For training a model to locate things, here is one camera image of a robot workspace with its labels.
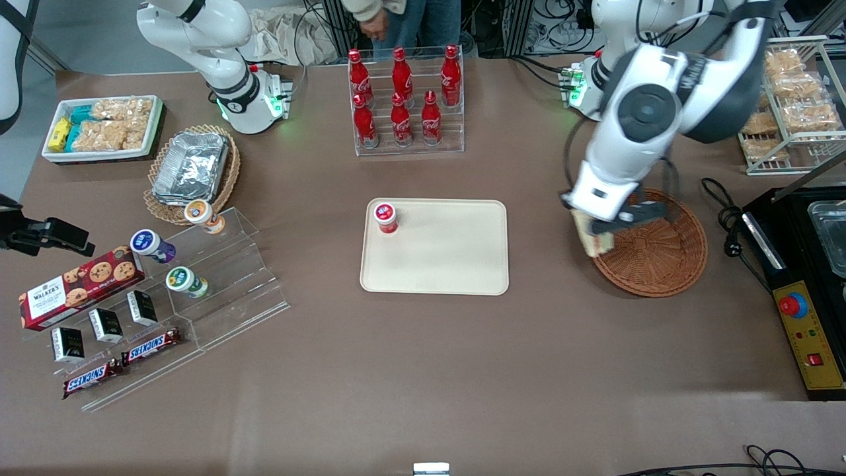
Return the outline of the bystander bare hand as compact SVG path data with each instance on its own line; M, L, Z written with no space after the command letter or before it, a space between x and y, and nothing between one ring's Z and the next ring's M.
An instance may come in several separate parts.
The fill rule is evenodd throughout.
M359 22L360 30L371 40L382 42L389 32L389 15L380 9L372 18Z

